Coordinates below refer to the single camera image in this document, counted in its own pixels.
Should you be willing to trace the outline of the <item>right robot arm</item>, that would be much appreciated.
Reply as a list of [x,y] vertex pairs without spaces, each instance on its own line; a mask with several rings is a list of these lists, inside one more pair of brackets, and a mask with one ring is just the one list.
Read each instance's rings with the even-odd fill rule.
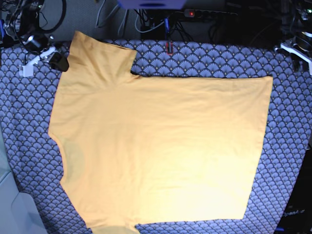
[[63,23],[67,3],[62,1],[62,11],[57,24],[51,29],[43,29],[39,24],[39,15],[44,5],[43,0],[7,1],[12,5],[6,9],[6,18],[0,19],[0,47],[10,48],[21,45],[34,58],[19,67],[21,77],[34,75],[34,66],[39,61],[46,62],[54,70],[66,72],[69,63],[53,43],[53,35]]

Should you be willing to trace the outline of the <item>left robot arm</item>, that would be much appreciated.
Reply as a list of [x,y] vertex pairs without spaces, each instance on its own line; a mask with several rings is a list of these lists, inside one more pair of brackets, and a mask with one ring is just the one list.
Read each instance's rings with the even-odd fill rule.
[[281,42],[274,48],[289,56],[294,70],[312,73],[312,2],[310,0],[282,0],[280,2]]

